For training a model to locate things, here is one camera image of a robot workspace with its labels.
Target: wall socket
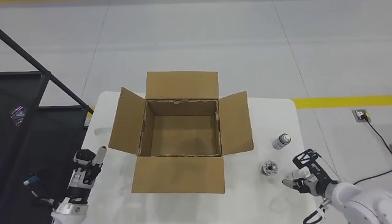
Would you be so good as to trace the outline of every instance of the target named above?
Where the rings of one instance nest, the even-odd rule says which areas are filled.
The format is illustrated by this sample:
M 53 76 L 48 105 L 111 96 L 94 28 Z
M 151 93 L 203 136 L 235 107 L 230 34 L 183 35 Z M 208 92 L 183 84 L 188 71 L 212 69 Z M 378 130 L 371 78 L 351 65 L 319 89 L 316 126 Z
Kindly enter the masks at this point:
M 364 114 L 367 116 L 367 119 L 369 120 L 369 122 L 372 122 L 370 120 L 369 113 L 368 113 L 368 111 L 366 111 L 366 109 L 360 108 L 360 109 L 351 110 L 351 111 L 353 112 L 354 118 L 357 122 L 360 122 L 360 123 L 366 122 L 364 119 L 361 119 L 361 115 L 364 115 Z

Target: small metal object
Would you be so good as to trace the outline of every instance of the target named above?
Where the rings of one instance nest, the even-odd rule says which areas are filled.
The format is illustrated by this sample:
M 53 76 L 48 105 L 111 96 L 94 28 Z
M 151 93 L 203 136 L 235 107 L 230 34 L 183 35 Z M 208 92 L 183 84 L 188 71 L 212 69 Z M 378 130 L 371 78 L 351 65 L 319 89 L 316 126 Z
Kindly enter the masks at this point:
M 260 172 L 265 176 L 274 176 L 277 174 L 277 164 L 273 161 L 266 161 L 260 168 Z
M 272 146 L 280 150 L 282 147 L 288 145 L 292 141 L 291 137 L 288 134 L 281 134 L 276 140 L 272 143 Z

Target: cardboard box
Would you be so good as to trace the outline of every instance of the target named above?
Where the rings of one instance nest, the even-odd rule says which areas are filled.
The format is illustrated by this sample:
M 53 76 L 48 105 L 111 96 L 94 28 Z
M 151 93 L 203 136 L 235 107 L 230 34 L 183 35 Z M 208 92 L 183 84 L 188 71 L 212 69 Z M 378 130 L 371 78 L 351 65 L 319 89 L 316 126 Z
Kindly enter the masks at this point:
M 219 98 L 216 72 L 148 72 L 121 88 L 109 147 L 137 155 L 133 193 L 224 193 L 224 155 L 253 149 L 246 92 Z

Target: power cord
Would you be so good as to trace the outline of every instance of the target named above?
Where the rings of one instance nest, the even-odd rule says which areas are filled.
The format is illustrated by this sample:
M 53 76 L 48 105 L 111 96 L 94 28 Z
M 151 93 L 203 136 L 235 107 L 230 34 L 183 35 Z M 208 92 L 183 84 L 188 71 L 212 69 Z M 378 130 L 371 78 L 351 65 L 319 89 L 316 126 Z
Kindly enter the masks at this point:
M 388 149 L 388 151 L 392 154 L 392 150 L 390 149 L 390 147 L 388 147 L 388 145 L 386 144 L 384 138 L 379 134 L 378 131 L 376 131 L 376 129 L 373 127 L 373 125 L 369 122 L 368 116 L 367 116 L 366 114 L 363 114 L 363 115 L 360 116 L 360 118 L 361 118 L 361 119 L 364 119 L 364 120 L 370 125 L 370 127 L 373 129 L 373 131 L 374 131 L 376 134 L 378 134 L 378 136 L 381 138 L 382 142 L 384 143 L 384 145 L 386 146 L 386 148 Z M 392 172 L 392 170 L 389 170 L 389 171 L 387 171 L 387 172 L 384 172 L 384 173 L 381 173 L 381 174 L 378 174 L 378 175 L 375 175 L 375 176 L 371 176 L 371 177 L 367 177 L 367 178 L 361 179 L 361 180 L 359 180 L 359 181 L 354 182 L 354 185 L 357 185 L 358 183 L 363 182 L 363 181 L 366 181 L 366 180 L 370 180 L 370 179 L 373 179 L 373 178 L 376 178 L 376 177 L 379 177 L 379 176 L 383 176 L 383 175 L 388 174 L 388 173 L 391 173 L 391 172 Z

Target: gray floor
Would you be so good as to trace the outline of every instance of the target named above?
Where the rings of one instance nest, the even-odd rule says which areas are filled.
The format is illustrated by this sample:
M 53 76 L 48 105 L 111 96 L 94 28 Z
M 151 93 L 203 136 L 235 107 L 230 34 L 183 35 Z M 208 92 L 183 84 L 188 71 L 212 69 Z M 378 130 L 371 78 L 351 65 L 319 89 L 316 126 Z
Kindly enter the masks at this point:
M 127 0 L 3 4 L 0 28 L 90 105 L 147 71 L 219 72 L 220 94 L 301 98 L 392 94 L 392 0 Z M 0 71 L 34 70 L 0 43 Z M 74 102 L 51 85 L 42 105 Z M 367 108 L 392 138 L 390 107 Z M 392 168 L 351 108 L 298 110 L 306 147 L 341 178 Z M 392 191 L 392 174 L 361 184 Z M 335 211 L 326 222 L 345 223 Z

